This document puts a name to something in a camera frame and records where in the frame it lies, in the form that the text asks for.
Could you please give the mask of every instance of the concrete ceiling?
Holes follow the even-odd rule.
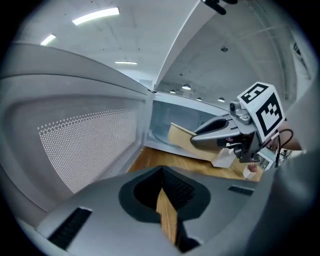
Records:
[[[113,7],[120,15],[72,23]],[[54,34],[50,47],[101,62],[150,89],[182,94],[190,84],[185,96],[220,106],[219,97],[228,102],[256,81],[270,83],[287,109],[296,99],[296,74],[285,15],[267,0],[225,8],[221,16],[199,0],[49,0],[15,41],[40,44]],[[115,64],[125,60],[138,64]]]
[[[164,75],[157,91],[221,105],[260,81],[276,87],[285,109],[296,100],[296,74],[287,20],[269,1],[226,5],[188,42]],[[189,84],[190,91],[181,87]]]
[[[151,87],[168,52],[198,0],[49,0],[21,26],[15,41],[77,53],[121,71]],[[119,7],[120,15],[76,26],[72,20]],[[115,64],[133,61],[135,66]]]

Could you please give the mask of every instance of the fluorescent light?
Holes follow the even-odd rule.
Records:
[[[53,39],[55,39],[56,38],[56,36],[54,35],[54,34],[51,34],[51,35],[49,35],[46,39],[44,39],[43,41],[42,41],[42,43],[40,43],[40,45],[42,45],[42,46],[45,46],[45,45],[47,45],[48,43],[50,43]]]
[[[134,62],[134,61],[115,61],[116,64],[133,64],[133,65],[137,65],[138,63]]]
[[[182,86],[182,89],[191,90],[191,87],[189,84],[185,84],[184,86]]]
[[[118,7],[111,8],[111,9],[105,9],[105,10],[99,10],[99,11],[84,15],[84,16],[82,16],[80,18],[76,18],[72,22],[74,24],[76,24],[76,25],[79,25],[81,23],[88,22],[88,21],[91,21],[91,20],[94,20],[94,19],[107,17],[107,16],[111,16],[111,15],[118,15],[119,13],[120,12],[119,12],[119,8]]]

